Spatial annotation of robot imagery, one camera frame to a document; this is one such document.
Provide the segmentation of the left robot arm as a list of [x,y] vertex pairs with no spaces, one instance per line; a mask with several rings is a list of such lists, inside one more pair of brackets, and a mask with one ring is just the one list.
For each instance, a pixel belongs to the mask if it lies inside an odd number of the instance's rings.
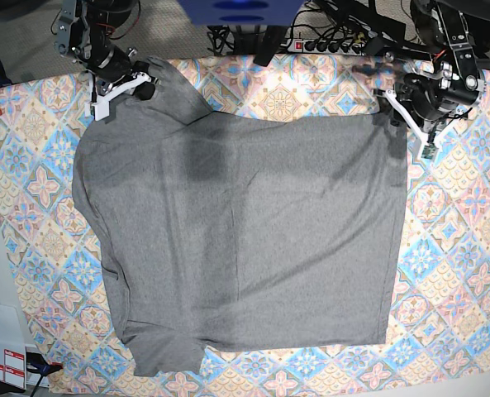
[[473,108],[480,101],[483,71],[490,70],[490,1],[412,1],[414,41],[405,37],[405,25],[393,27],[373,1],[368,5],[354,17],[376,34],[363,48],[373,63],[352,70],[364,77],[394,74],[395,119],[435,132],[457,118],[459,106]]

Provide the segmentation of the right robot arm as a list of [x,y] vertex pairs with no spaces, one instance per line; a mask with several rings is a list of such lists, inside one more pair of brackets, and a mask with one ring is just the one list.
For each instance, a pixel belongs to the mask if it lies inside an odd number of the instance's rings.
[[136,26],[139,1],[64,1],[56,26],[55,49],[81,64],[90,74],[91,103],[108,94],[124,93],[149,100],[156,78],[149,64],[135,61],[135,47],[117,42]]

